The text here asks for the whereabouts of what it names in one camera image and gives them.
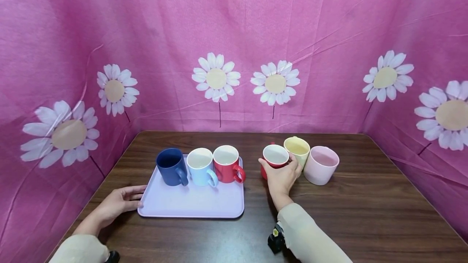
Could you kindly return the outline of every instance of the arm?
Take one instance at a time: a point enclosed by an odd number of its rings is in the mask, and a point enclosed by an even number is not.
[[[98,235],[120,214],[141,207],[146,185],[115,189],[75,229],[55,252],[49,263],[104,263],[109,250]]]
[[[268,176],[268,189],[278,210],[286,247],[304,263],[352,263],[351,259],[324,233],[307,212],[289,197],[289,190],[302,173],[294,155],[283,168],[272,168],[259,159]]]

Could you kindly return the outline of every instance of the flower center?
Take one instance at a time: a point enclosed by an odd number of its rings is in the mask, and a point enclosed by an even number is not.
[[[436,120],[447,130],[457,131],[468,127],[468,103],[450,100],[436,110]]]
[[[206,75],[206,83],[214,90],[226,85],[226,73],[218,68],[211,69]]]
[[[111,103],[115,103],[124,96],[125,88],[122,82],[113,79],[107,82],[104,87],[104,92],[106,93],[107,99]]]
[[[85,141],[86,126],[81,120],[68,120],[52,133],[52,144],[58,149],[76,149]]]
[[[282,93],[286,88],[286,78],[279,74],[268,76],[265,81],[265,87],[271,93]]]
[[[382,67],[374,79],[375,88],[386,88],[395,83],[397,72],[391,67]]]

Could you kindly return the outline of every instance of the person's left hand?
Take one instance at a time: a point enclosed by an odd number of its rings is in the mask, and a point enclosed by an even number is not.
[[[113,190],[90,216],[98,221],[101,228],[110,225],[120,214],[143,206],[139,199],[143,196],[146,187],[140,185]]]

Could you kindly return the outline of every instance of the person's hand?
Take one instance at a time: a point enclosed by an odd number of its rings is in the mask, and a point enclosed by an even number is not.
[[[146,187],[140,185],[113,190],[90,216],[98,220],[101,228],[110,225],[120,214],[143,206],[139,199],[143,196]]]
[[[272,168],[264,159],[258,159],[268,177],[268,189],[278,211],[293,202],[289,198],[289,190],[302,173],[302,166],[296,157],[292,153],[289,153],[289,157],[291,162],[283,168]]]

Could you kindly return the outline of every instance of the mug handle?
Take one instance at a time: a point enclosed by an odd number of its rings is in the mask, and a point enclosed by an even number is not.
[[[233,170],[236,172],[234,175],[234,180],[238,183],[243,183],[245,181],[245,172],[243,168],[241,168],[239,165],[234,165]]]
[[[189,184],[189,180],[187,179],[187,175],[184,173],[184,171],[182,171],[180,168],[176,168],[175,172],[179,175],[182,186],[187,186]]]
[[[210,184],[210,186],[217,187],[218,183],[219,183],[219,180],[218,180],[218,177],[216,176],[215,172],[213,172],[213,170],[209,168],[206,171],[206,173],[210,175],[210,179],[208,180],[208,183]]]

